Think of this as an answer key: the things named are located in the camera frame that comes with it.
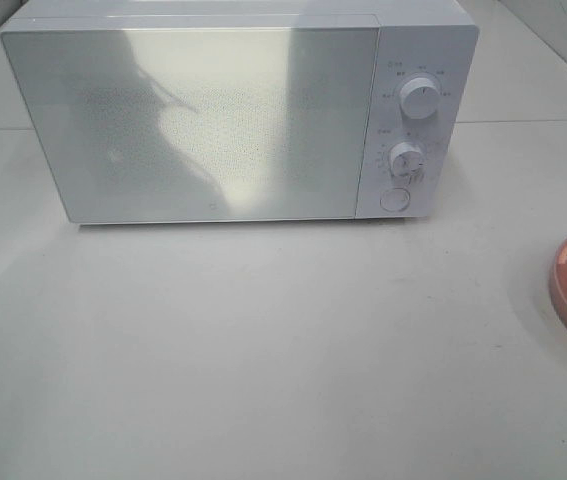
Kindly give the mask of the round white door button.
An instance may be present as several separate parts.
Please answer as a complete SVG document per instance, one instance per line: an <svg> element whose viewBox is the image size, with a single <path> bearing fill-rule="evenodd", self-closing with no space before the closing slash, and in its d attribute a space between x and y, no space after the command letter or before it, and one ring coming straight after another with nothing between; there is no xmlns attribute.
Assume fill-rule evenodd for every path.
<svg viewBox="0 0 567 480"><path fill-rule="evenodd" d="M386 212L402 212L410 204L410 193L404 188L391 188L380 196L380 207Z"/></svg>

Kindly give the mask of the white microwave door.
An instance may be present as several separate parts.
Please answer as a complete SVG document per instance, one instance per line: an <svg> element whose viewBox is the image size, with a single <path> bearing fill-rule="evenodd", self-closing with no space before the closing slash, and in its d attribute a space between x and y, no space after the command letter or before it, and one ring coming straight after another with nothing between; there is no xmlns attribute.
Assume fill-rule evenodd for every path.
<svg viewBox="0 0 567 480"><path fill-rule="evenodd" d="M9 32L3 46L77 224L355 214L378 32Z"/></svg>

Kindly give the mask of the lower white timer knob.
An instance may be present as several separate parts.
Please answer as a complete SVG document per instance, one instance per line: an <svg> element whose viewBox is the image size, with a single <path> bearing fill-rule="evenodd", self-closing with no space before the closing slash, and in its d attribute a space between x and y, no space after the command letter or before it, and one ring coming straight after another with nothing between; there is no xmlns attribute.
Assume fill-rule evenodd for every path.
<svg viewBox="0 0 567 480"><path fill-rule="evenodd" d="M417 143L403 141L389 150L389 166L396 177L412 175L424 164L425 153Z"/></svg>

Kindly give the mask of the white microwave oven body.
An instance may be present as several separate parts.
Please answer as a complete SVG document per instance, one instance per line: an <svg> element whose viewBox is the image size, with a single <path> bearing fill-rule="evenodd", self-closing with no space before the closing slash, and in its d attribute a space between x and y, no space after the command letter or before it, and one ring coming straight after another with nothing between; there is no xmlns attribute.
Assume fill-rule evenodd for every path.
<svg viewBox="0 0 567 480"><path fill-rule="evenodd" d="M299 220L429 215L479 37L455 1L30 1L8 20L0 39L9 32L266 28L378 32L355 214ZM440 82L442 96L432 116L412 120L402 113L397 90L420 73ZM425 161L412 175L396 177L389 150L403 141L420 145ZM404 211L380 207L381 194L391 188L409 191Z"/></svg>

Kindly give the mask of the upper white power knob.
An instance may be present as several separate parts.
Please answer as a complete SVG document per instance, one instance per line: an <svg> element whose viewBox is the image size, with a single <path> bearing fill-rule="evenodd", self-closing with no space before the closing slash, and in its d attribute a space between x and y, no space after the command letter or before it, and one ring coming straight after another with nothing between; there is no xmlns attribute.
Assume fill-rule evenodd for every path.
<svg viewBox="0 0 567 480"><path fill-rule="evenodd" d="M427 73L407 78L397 90L402 113L412 120L423 120L437 110L442 96L440 82Z"/></svg>

